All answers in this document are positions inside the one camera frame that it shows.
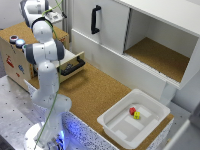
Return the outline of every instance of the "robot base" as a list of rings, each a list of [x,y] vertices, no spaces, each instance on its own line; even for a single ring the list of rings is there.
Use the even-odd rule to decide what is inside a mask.
[[[36,145],[36,141],[34,140],[34,137],[37,135],[37,133],[39,132],[39,130],[41,129],[41,127],[44,125],[44,122],[42,123],[37,123],[35,125],[33,125],[25,134],[24,137],[24,149],[25,150],[57,150],[57,148],[51,148],[49,149],[49,147],[43,146],[42,148],[38,145],[35,148]],[[69,144],[69,138],[64,138],[64,143],[65,143],[65,148],[67,147],[66,145]]]

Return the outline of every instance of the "cabinet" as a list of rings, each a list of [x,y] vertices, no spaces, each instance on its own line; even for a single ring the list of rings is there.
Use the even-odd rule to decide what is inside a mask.
[[[96,37],[90,33],[90,24],[88,27],[77,26],[79,17],[82,17],[82,22],[91,19],[90,15],[77,17],[76,13],[80,13],[77,5],[83,5],[81,3],[74,1],[73,51],[81,51],[77,45],[82,43],[80,46],[87,51],[86,59],[92,65],[126,86],[133,88],[134,85],[158,99],[171,93],[171,99],[175,89],[183,88],[200,70],[200,20],[196,19],[200,17],[200,5],[183,0],[105,0],[102,3],[107,4],[107,11],[114,9],[115,5],[127,9],[127,13],[123,14],[123,18],[127,19],[117,17],[115,22],[120,23],[120,32],[116,34],[115,30],[110,30],[109,36],[101,31],[110,24],[99,19],[97,24],[104,25],[98,26],[99,35],[102,35]],[[105,15],[103,19],[111,21],[112,16]],[[120,33],[124,37],[115,40]],[[81,41],[84,38],[90,41],[85,39],[89,46]],[[110,59],[105,49],[112,53]]]

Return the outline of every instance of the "cabinet door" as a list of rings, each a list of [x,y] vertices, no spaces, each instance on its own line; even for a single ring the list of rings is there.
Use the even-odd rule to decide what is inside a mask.
[[[91,33],[92,10],[96,5],[96,28],[100,32]],[[73,29],[98,42],[99,44],[123,53],[129,8],[112,0],[74,0]]]

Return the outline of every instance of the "white tray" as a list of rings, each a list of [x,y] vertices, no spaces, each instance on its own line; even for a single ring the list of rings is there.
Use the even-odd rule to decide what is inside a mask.
[[[140,112],[139,120],[129,114],[131,107]],[[169,113],[169,108],[134,89],[98,117],[97,121],[104,127],[105,133],[122,147],[135,149]]]

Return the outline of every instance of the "toy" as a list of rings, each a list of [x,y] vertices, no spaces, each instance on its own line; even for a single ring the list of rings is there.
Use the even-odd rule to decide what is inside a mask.
[[[135,107],[131,107],[131,108],[129,109],[129,112],[130,112],[131,115],[134,115],[134,113],[136,112]]]
[[[140,112],[135,112],[134,113],[134,117],[133,117],[134,119],[140,119]]]

